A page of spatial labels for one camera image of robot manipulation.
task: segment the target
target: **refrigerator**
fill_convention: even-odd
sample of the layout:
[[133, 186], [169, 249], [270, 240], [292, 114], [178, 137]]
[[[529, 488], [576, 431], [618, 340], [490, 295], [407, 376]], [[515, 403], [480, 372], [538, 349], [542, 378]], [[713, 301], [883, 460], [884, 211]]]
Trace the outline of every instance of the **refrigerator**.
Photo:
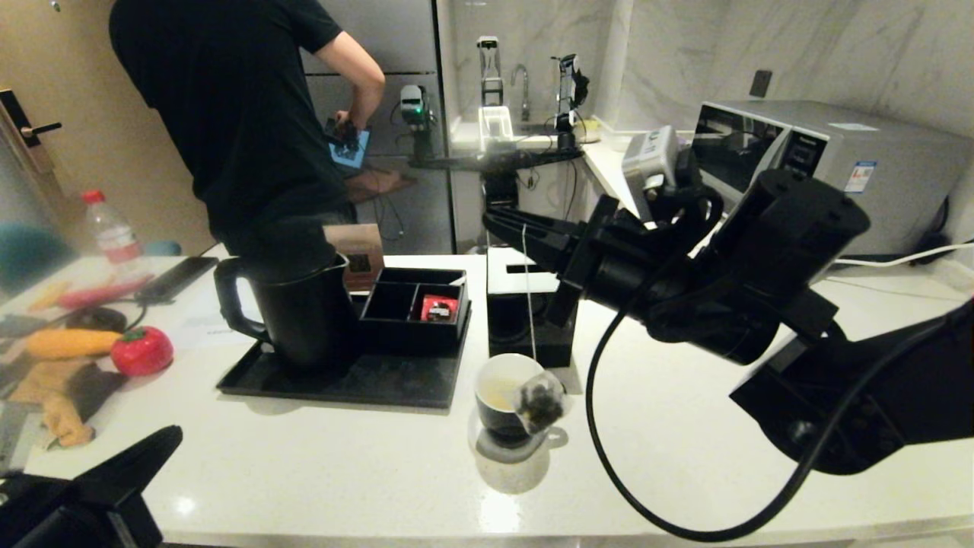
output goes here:
[[[456, 251], [450, 176], [407, 164], [412, 136], [399, 115], [403, 86], [426, 89], [435, 115], [433, 153], [445, 155], [446, 128], [442, 76], [438, 65], [433, 0], [319, 0], [324, 9], [382, 67], [386, 91], [370, 120], [371, 137], [363, 168], [371, 188], [401, 188], [356, 205], [358, 220], [377, 222], [385, 254], [452, 254]], [[352, 87], [319, 59], [302, 51], [315, 113], [324, 125], [336, 110], [352, 104]]]

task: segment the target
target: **toy tomato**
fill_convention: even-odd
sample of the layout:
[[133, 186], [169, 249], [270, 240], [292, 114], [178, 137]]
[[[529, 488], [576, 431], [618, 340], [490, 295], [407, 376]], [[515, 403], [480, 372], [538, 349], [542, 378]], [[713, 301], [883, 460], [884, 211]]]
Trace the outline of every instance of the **toy tomato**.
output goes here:
[[115, 367], [123, 374], [152, 374], [172, 363], [172, 343], [156, 328], [135, 328], [115, 341], [111, 356]]

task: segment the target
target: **red bottle cap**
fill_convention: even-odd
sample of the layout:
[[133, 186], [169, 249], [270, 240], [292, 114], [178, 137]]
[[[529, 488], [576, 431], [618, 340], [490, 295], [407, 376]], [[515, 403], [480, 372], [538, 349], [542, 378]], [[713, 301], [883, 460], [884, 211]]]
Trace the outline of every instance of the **red bottle cap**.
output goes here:
[[81, 195], [81, 199], [85, 201], [86, 204], [97, 204], [98, 202], [105, 201], [105, 195], [101, 193], [100, 190], [89, 190]]

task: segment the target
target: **plastic bottle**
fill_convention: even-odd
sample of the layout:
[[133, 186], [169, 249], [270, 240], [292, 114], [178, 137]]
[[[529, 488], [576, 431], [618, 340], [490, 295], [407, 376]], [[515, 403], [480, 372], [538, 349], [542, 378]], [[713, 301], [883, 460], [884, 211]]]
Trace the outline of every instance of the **plastic bottle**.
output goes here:
[[85, 192], [82, 199], [88, 204], [89, 230], [108, 262], [115, 267], [118, 278], [115, 283], [130, 282], [142, 276], [145, 273], [142, 246], [125, 216], [105, 202], [105, 195], [100, 190]]

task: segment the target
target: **blue object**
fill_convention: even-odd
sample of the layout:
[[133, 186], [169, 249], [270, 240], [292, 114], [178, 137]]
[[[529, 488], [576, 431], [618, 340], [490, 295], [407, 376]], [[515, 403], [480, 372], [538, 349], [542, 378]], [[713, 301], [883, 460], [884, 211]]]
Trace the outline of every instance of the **blue object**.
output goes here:
[[369, 130], [358, 132], [358, 146], [336, 146], [333, 143], [328, 143], [331, 159], [336, 164], [360, 170], [362, 160], [365, 159], [365, 149], [368, 148], [369, 135], [371, 135]]
[[15, 295], [57, 272], [78, 254], [47, 229], [0, 223], [0, 291]]
[[156, 240], [155, 242], [149, 242], [142, 250], [150, 256], [182, 255], [182, 246], [175, 240]]

